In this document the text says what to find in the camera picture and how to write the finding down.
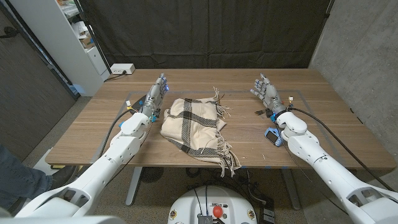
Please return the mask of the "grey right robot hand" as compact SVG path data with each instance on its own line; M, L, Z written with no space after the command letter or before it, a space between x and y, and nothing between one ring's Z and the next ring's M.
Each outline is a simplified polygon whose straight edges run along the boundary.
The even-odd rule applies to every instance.
M286 111L286 107L282 104L282 100L275 86L263 73L261 73L260 76L260 79L255 80L254 88L251 89L250 92L257 96L262 101L265 108L271 110L274 114Z

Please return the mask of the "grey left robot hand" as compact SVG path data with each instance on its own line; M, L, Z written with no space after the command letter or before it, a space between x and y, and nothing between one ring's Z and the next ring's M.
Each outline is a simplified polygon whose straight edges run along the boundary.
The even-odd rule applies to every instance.
M146 94L145 101L141 107L141 113L145 114L148 118L152 118L153 116L158 117L163 98L168 91L167 78L164 73L161 73Z

